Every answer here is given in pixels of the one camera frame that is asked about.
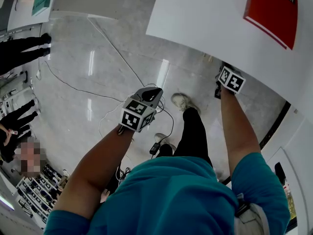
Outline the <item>person's teal shirt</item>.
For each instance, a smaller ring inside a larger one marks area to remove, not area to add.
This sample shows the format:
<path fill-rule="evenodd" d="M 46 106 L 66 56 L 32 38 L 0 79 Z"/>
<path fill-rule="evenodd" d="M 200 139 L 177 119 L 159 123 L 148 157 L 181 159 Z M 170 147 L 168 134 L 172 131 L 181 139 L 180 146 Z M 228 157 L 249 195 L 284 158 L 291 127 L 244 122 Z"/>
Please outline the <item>person's teal shirt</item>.
<path fill-rule="evenodd" d="M 200 158 L 155 158 L 136 166 L 91 220 L 52 211 L 44 235 L 234 235 L 239 194 L 262 208 L 270 235 L 284 235 L 288 202 L 261 154 L 245 156 L 231 183 L 219 183 Z"/>

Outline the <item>person's right shoe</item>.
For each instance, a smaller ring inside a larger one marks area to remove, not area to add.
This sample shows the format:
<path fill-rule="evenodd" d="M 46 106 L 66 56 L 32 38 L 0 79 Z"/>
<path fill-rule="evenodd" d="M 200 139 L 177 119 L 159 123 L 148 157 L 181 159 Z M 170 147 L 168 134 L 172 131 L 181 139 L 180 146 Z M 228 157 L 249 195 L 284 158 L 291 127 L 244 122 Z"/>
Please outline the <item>person's right shoe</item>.
<path fill-rule="evenodd" d="M 192 99 L 182 93 L 175 93 L 171 96 L 171 102 L 179 108 L 180 111 L 184 112 L 189 108 L 194 108 L 197 110 L 199 115 L 201 115 L 200 109 L 193 103 Z"/>

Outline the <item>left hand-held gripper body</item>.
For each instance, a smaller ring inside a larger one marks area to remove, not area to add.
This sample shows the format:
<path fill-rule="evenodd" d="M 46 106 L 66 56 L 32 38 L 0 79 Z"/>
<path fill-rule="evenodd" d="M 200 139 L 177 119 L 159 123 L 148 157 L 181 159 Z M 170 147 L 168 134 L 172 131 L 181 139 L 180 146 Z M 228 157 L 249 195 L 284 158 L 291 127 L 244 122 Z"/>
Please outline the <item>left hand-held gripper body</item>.
<path fill-rule="evenodd" d="M 141 132 L 147 125 L 155 119 L 157 99 L 155 95 L 144 92 L 127 98 L 122 107 L 119 133 L 124 133 L 126 129 L 134 132 Z"/>

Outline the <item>black power adapter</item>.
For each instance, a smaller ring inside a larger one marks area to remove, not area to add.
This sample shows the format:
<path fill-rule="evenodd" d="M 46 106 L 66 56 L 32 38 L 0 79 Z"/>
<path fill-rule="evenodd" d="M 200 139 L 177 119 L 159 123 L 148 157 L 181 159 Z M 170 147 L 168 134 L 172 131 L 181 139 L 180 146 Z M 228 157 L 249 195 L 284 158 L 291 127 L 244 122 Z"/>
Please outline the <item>black power adapter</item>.
<path fill-rule="evenodd" d="M 161 145 L 160 145 L 159 142 L 155 142 L 154 145 L 152 146 L 152 148 L 150 149 L 150 152 L 149 152 L 149 153 L 150 153 L 152 156 L 154 156 L 154 155 L 158 152 L 160 146 L 161 146 Z"/>

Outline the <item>person's left shoe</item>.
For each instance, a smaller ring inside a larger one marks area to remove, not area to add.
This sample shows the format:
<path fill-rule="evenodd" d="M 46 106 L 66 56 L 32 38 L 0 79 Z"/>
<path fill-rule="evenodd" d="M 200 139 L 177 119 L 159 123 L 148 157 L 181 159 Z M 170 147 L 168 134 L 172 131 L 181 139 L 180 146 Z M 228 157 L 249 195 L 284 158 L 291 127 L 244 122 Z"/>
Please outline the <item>person's left shoe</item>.
<path fill-rule="evenodd" d="M 168 144 L 171 146 L 172 150 L 175 152 L 176 151 L 176 147 L 170 143 L 169 139 L 167 138 L 166 135 L 162 134 L 162 133 L 156 133 L 155 136 L 155 141 L 157 143 L 160 143 L 160 145 L 164 145 L 164 144 Z"/>

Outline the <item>plain white desk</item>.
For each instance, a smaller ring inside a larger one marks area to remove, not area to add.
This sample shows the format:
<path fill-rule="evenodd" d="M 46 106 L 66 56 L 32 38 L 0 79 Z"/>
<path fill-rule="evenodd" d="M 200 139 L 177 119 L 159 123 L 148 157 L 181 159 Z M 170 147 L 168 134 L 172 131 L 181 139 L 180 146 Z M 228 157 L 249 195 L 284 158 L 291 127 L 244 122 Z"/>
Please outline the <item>plain white desk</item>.
<path fill-rule="evenodd" d="M 107 18 L 118 20 L 126 11 L 126 0 L 51 0 L 50 6 L 38 15 L 32 15 L 34 0 L 16 0 L 13 3 L 7 30 L 48 22 L 64 16 Z"/>

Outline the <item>red book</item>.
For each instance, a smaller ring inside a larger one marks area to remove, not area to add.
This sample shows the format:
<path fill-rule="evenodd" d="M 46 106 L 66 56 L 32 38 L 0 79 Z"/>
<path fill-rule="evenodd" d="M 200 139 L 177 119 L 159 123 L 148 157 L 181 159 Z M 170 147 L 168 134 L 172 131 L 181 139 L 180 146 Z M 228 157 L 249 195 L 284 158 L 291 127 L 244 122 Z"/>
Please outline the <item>red book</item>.
<path fill-rule="evenodd" d="M 247 0 L 243 18 L 285 49 L 295 43 L 298 0 Z"/>

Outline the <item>person's right forearm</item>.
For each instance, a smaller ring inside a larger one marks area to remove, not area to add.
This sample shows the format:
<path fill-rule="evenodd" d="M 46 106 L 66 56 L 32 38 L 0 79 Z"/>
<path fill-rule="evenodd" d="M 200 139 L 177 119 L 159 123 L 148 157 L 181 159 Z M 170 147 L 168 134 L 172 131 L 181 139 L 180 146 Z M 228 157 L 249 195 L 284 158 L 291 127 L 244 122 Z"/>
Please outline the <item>person's right forearm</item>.
<path fill-rule="evenodd" d="M 229 171 L 232 174 L 245 156 L 260 153 L 261 149 L 236 96 L 224 87 L 221 88 L 221 114 Z"/>

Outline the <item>white table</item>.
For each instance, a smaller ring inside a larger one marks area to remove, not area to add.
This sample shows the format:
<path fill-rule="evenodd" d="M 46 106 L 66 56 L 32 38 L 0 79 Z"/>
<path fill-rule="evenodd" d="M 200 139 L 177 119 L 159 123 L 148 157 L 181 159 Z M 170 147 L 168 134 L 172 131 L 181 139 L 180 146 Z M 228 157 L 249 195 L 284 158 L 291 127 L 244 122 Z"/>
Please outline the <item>white table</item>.
<path fill-rule="evenodd" d="M 0 118 L 15 110 L 19 97 L 25 100 L 36 98 L 28 79 L 28 71 L 21 71 L 12 78 L 0 80 Z"/>

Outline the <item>person's black trousers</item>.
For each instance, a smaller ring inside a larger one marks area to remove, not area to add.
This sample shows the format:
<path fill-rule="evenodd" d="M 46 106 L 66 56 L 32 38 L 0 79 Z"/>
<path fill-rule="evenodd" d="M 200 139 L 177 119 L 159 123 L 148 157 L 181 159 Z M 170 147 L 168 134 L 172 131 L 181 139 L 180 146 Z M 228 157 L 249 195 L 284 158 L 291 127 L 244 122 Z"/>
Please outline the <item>person's black trousers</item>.
<path fill-rule="evenodd" d="M 181 140 L 174 151 L 169 144 L 162 144 L 158 157 L 197 157 L 210 165 L 206 131 L 198 111 L 188 108 L 183 112 L 184 128 Z"/>

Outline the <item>shelf of black white devices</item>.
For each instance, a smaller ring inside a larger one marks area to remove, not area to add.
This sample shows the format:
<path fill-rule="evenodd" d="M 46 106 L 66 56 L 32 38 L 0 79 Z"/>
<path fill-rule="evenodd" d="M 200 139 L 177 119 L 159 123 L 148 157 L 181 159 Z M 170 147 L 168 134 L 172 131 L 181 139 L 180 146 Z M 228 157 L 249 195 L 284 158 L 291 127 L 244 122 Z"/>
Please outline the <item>shelf of black white devices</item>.
<path fill-rule="evenodd" d="M 46 163 L 37 176 L 23 177 L 16 185 L 18 204 L 42 230 L 63 191 L 61 180 L 61 174 Z"/>

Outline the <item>person's shoe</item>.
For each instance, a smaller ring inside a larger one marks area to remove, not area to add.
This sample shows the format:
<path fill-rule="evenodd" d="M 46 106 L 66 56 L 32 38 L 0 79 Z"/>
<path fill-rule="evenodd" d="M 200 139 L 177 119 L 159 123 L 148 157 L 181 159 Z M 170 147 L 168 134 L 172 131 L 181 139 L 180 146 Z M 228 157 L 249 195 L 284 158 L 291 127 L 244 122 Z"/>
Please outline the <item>person's shoe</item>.
<path fill-rule="evenodd" d="M 171 96 L 171 102 L 179 108 L 180 111 L 184 112 L 189 108 L 194 108 L 197 110 L 199 115 L 201 115 L 200 109 L 193 103 L 192 99 L 182 93 L 175 93 Z"/>
<path fill-rule="evenodd" d="M 175 152 L 176 151 L 176 147 L 170 143 L 169 139 L 167 138 L 166 135 L 162 134 L 162 133 L 156 133 L 155 136 L 155 141 L 157 143 L 160 143 L 160 145 L 164 145 L 164 144 L 168 144 L 171 146 L 172 150 Z"/>

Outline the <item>white desk with hutch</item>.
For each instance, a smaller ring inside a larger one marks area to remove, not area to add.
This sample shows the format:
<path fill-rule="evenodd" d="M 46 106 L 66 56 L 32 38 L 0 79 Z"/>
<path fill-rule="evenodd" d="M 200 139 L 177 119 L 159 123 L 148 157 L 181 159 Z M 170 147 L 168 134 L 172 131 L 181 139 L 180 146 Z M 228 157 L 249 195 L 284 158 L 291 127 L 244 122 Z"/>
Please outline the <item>white desk with hutch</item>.
<path fill-rule="evenodd" d="M 146 33 L 239 68 L 313 123 L 313 0 L 298 0 L 293 50 L 247 22 L 245 6 L 246 0 L 156 0 Z"/>

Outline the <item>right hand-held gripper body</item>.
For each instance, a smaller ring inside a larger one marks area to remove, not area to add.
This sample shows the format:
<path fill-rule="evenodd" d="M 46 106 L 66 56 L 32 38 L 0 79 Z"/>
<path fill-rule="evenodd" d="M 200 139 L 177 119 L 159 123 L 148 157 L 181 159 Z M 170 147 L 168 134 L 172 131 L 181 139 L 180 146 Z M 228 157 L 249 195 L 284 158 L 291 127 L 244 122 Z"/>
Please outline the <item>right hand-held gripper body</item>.
<path fill-rule="evenodd" d="M 216 76 L 215 98 L 221 98 L 222 87 L 228 89 L 232 94 L 239 94 L 246 82 L 241 73 L 232 66 L 221 66 Z"/>

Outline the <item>person's left forearm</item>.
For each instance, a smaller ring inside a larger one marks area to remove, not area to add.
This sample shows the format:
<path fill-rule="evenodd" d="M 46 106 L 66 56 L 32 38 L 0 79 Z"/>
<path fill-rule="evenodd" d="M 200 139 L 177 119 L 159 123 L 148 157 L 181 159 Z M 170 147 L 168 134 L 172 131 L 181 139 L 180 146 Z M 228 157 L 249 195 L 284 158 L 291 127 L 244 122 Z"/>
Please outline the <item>person's left forearm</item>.
<path fill-rule="evenodd" d="M 100 205 L 102 192 L 125 156 L 133 130 L 110 131 L 79 162 L 53 211 L 66 211 L 91 219 Z"/>

